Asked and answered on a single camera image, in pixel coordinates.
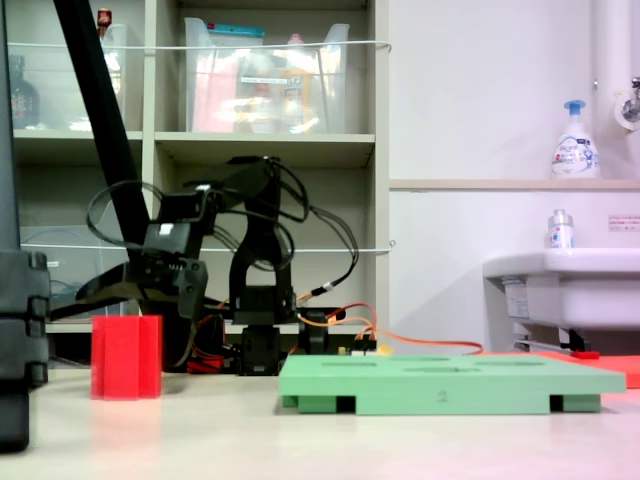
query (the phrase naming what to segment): table surface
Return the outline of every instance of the table surface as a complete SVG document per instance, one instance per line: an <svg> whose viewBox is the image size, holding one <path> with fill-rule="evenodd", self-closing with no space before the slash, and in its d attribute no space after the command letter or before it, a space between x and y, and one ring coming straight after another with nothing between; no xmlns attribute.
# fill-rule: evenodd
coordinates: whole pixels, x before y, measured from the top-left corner
<svg viewBox="0 0 640 480"><path fill-rule="evenodd" d="M2 480L640 478L640 390L599 414L358 417L283 410L273 377L167 376L137 402L90 400L87 370L50 380Z"/></svg>

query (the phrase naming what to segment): black pole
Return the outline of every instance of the black pole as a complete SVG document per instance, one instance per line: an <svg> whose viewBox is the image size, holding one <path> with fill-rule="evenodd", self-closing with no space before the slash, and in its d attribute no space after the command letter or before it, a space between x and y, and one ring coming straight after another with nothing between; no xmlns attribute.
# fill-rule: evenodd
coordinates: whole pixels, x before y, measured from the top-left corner
<svg viewBox="0 0 640 480"><path fill-rule="evenodd" d="M20 249L5 2L0 0L0 250Z"/></svg>
<svg viewBox="0 0 640 480"><path fill-rule="evenodd" d="M54 0L107 185L138 180L88 0ZM111 194L124 240L142 244L149 214L139 188Z"/></svg>

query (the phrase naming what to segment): small spray bottle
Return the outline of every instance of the small spray bottle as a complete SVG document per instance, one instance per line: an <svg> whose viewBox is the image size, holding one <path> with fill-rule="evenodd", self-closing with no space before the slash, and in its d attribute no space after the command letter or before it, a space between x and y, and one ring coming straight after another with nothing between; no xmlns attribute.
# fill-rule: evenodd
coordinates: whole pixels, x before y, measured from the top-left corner
<svg viewBox="0 0 640 480"><path fill-rule="evenodd" d="M564 210L554 210L549 217L549 246L551 248L575 248L573 217Z"/></svg>
<svg viewBox="0 0 640 480"><path fill-rule="evenodd" d="M600 156L580 117L585 106L582 100L572 100L564 105L569 110L570 120L553 156L551 178L600 177Z"/></svg>

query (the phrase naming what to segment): storage box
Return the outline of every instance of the storage box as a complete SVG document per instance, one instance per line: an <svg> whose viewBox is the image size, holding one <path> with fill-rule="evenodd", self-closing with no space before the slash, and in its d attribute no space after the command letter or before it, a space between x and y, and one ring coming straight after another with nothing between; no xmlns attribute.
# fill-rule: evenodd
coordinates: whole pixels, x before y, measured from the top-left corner
<svg viewBox="0 0 640 480"><path fill-rule="evenodd" d="M121 238L115 212L109 203L98 224L109 236ZM51 275L51 308L72 303L77 291L92 278L128 260L123 248L102 242L86 226L21 227L23 250L42 252L47 256ZM80 318L93 315L125 315L126 304L100 308Z"/></svg>
<svg viewBox="0 0 640 480"><path fill-rule="evenodd" d="M185 19L186 129L220 133L346 133L346 46L216 49L203 21ZM347 40L334 25L327 42Z"/></svg>
<svg viewBox="0 0 640 480"><path fill-rule="evenodd" d="M142 50L118 47L140 45L126 25L111 25L103 50L112 84L127 130L142 128ZM9 45L9 55L24 58L23 82L17 65L10 66L12 106L21 108L20 93L25 82L35 90L35 112L27 121L14 120L14 128L91 131L71 57L66 47Z"/></svg>

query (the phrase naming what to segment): green tray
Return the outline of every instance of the green tray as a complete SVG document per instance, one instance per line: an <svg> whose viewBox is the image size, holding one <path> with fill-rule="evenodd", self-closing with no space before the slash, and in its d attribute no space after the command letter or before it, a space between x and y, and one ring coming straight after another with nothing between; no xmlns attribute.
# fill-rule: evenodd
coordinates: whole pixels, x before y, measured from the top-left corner
<svg viewBox="0 0 640 480"><path fill-rule="evenodd" d="M598 412L623 374L538 356L290 356L284 407L300 413L470 415Z"/></svg>

